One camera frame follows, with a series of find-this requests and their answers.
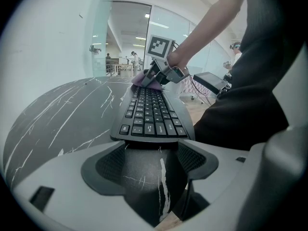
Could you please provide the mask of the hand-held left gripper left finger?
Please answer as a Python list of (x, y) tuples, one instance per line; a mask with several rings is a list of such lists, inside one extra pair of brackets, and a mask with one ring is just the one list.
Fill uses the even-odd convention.
[(45, 231), (150, 231), (118, 183), (124, 151), (118, 141), (55, 157), (15, 186), (13, 195)]

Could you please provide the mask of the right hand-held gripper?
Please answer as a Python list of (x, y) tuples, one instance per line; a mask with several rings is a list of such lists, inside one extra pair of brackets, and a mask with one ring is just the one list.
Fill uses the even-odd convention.
[(179, 83), (189, 76), (187, 69), (181, 70), (170, 67), (167, 56), (173, 52), (177, 43), (170, 38), (151, 35), (146, 54), (151, 56), (149, 69), (144, 69), (141, 86), (145, 88), (158, 88), (158, 84), (166, 85), (168, 82)]

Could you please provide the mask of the person's right hand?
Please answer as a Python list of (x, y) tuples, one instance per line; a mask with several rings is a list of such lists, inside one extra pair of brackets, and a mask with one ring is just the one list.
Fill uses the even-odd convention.
[(176, 51), (170, 53), (167, 56), (167, 61), (170, 67), (177, 67), (179, 69), (185, 69), (190, 57), (186, 56), (185, 53), (178, 53)]

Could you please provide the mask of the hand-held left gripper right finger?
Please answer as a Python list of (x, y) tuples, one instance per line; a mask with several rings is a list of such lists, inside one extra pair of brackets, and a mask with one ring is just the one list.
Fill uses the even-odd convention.
[(205, 180), (194, 180), (194, 190), (210, 205), (183, 222), (174, 213), (159, 225), (160, 231), (234, 231), (240, 212), (260, 167), (264, 143), (240, 151), (189, 141), (189, 145), (215, 155), (219, 165)]

